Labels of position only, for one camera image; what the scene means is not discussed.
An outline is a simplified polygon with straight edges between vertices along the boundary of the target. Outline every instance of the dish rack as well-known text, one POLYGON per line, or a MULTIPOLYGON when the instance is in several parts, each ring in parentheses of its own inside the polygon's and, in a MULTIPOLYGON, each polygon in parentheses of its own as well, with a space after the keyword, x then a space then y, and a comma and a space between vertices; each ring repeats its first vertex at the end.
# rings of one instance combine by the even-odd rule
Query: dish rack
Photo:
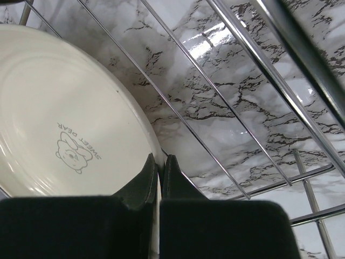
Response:
MULTIPOLYGON (((92 19, 102 28, 104 33, 112 40, 112 42, 125 54, 125 56, 133 63, 133 65, 143 74, 151 86, 157 91, 161 98, 167 103, 167 105, 172 109, 172 111, 178 116, 185 127, 190 131, 190 133, 195 137, 195 139, 202 145, 202 147, 208 152, 208 154, 215 160, 221 170, 229 177, 229 179, 237 186, 240 190, 241 195, 238 195, 232 199, 250 199, 253 196, 281 188, 283 186, 292 186, 294 183, 303 182, 305 187, 305 192, 308 197, 310 207, 312 209, 311 214, 304 215, 291 220, 291 226, 299 226, 302 224, 316 222, 322 243, 325 247, 326 254, 329 258, 337 258, 334 251, 332 242, 327 233, 323 219, 337 216, 345 213, 345 204, 319 210, 315 195, 313 193, 309 178, 322 175, 324 173, 330 172, 334 169, 338 169, 339 172, 345 177, 345 163, 340 158, 338 152, 335 150, 330 141, 326 138, 323 132, 319 129, 316 122, 307 114, 302 103, 298 100, 297 96, 287 85, 285 80, 279 74, 279 72, 274 68, 271 61, 265 56, 263 50, 257 45, 251 35, 247 32, 245 27, 240 23, 236 15, 228 8, 221 0, 206 0, 208 4, 212 7, 214 12, 222 20, 225 26, 230 30, 238 43, 243 47, 246 53, 254 61, 254 63, 260 68, 261 72, 266 76, 268 81, 273 85, 279 95, 283 98, 285 103, 290 107, 290 109, 295 113, 299 120, 304 125, 314 139, 314 141, 320 146, 321 150, 324 151, 326 156, 330 159, 332 163, 311 170, 306 171, 304 165, 302 164, 301 156, 298 150, 294 150, 293 154, 298 165, 299 175, 289 178, 280 169, 278 164, 272 159, 268 154, 262 143, 259 142, 258 138, 254 133, 248 128, 246 123, 241 119, 240 115, 236 110, 229 104, 225 97, 218 90, 214 82, 205 73, 203 68, 198 64, 195 58, 190 54, 183 43, 174 35, 173 31, 168 28, 164 23, 162 18, 155 12, 152 6, 147 2, 147 0, 141 0, 144 6, 149 10, 149 12, 154 16, 154 18, 159 22, 159 24, 164 28, 169 37, 175 42, 178 48, 186 55, 186 57, 192 62, 197 71, 202 75, 202 77, 209 83, 209 85, 216 91, 226 107, 233 113, 241 125, 247 130, 249 135, 253 140, 259 145, 262 152, 267 156, 272 165, 281 174, 284 180, 273 183, 271 185, 246 192, 243 187, 235 180, 235 178, 225 169, 222 163, 213 154, 210 148, 205 144, 201 137, 193 130, 189 123, 181 116, 181 114, 173 107, 169 99, 163 94, 160 88, 150 79, 150 77, 145 73, 144 69, 136 62, 136 60, 126 51, 126 49, 111 35, 111 33, 105 28, 105 26, 100 22, 98 17, 88 8, 87 1, 77 0, 79 4, 85 9, 85 11, 92 17, 92 19)), ((327 63, 320 56, 316 47, 307 37, 306 33, 303 31, 298 22, 293 18, 289 10, 285 7, 282 1, 272 1, 272 0, 251 0, 253 6, 261 14, 262 18, 266 22, 267 26, 272 30, 274 35, 279 39, 281 44, 285 47, 286 51, 290 54, 292 59, 295 61, 297 66, 306 76, 308 81, 314 87, 315 91, 319 94, 320 98, 323 100, 324 104, 327 106, 329 111, 333 114, 336 121, 339 123, 340 127, 345 129, 345 105, 343 101, 345 100, 345 89, 338 82, 336 77, 332 74, 327 63)), ((33 0, 26 0, 25 7, 20 19, 20 25, 26 25, 27 19, 30 12, 34 12, 49 28, 52 32, 59 38, 61 35, 53 28, 53 26, 39 13, 39 11, 33 6, 33 0)), ((193 182, 184 174, 184 176, 193 184, 193 182)))

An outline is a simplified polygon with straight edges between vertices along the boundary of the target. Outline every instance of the bear logo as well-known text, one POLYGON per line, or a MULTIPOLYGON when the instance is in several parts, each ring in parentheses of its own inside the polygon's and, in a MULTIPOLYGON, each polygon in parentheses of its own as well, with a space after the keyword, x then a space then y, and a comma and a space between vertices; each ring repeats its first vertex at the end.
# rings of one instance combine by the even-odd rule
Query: bear logo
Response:
POLYGON ((87 162, 93 158, 93 155, 88 150, 78 145, 65 132, 61 132, 56 156, 78 174, 82 173, 81 170, 87 167, 87 162))

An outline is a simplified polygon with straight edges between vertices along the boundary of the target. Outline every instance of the ceramic plate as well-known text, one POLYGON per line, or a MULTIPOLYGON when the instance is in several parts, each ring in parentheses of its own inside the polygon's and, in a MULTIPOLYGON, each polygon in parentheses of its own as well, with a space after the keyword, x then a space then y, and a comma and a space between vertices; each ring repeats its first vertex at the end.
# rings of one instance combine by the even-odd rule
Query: ceramic plate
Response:
POLYGON ((0 186, 10 196, 109 195, 163 156, 126 88, 47 33, 0 25, 0 186))

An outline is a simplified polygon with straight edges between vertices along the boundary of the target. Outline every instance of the marble pattern surface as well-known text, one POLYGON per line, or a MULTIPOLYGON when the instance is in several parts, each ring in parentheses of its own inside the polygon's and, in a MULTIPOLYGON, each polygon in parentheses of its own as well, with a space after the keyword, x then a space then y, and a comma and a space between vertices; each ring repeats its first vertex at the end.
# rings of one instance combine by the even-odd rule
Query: marble pattern surface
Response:
MULTIPOLYGON (((214 89, 178 49, 140 0, 87 0, 88 7, 135 58, 224 167, 246 191, 282 178, 259 146, 228 110, 214 89)), ((164 22, 183 42, 249 129, 288 175, 298 174, 292 154, 298 149, 307 170, 329 163, 296 116, 253 64, 205 0, 149 0, 164 22)), ((345 156, 345 136, 315 95, 284 48, 247 0, 224 1, 286 79, 325 135, 345 156)), ((345 80, 345 3, 337 0, 289 0, 289 7, 308 31, 336 75, 345 80)), ((144 76, 121 53, 77 1, 35 1, 36 8, 64 40, 83 49, 113 72, 130 90, 149 118, 162 147, 176 154, 184 172, 211 199, 229 199, 239 191, 180 122, 144 76)), ((0 7, 0 22, 18 23, 23 4, 0 7)), ((28 26, 52 33, 32 14, 28 26)), ((345 203, 345 183, 332 171, 312 180, 324 208, 345 203)), ((279 189, 258 199, 283 205, 290 217, 310 213, 301 185, 279 189)), ((345 222, 338 223, 344 228, 345 222)), ((322 245, 301 236, 305 258, 324 258, 322 245)), ((337 231, 337 240, 345 238, 337 231)), ((339 246, 339 255, 345 249, 339 246)))

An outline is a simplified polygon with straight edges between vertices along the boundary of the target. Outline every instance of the sweet dear text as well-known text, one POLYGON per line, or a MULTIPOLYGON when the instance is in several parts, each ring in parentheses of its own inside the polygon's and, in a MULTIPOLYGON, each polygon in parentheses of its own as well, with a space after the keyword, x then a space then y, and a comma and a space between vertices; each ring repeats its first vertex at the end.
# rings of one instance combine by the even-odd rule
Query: sweet dear text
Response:
POLYGON ((101 156, 95 151, 95 149, 83 138, 78 137, 78 134, 73 131, 73 129, 66 127, 65 125, 58 123, 59 128, 61 128, 66 133, 71 134, 75 138, 77 138, 97 159, 102 159, 101 156))

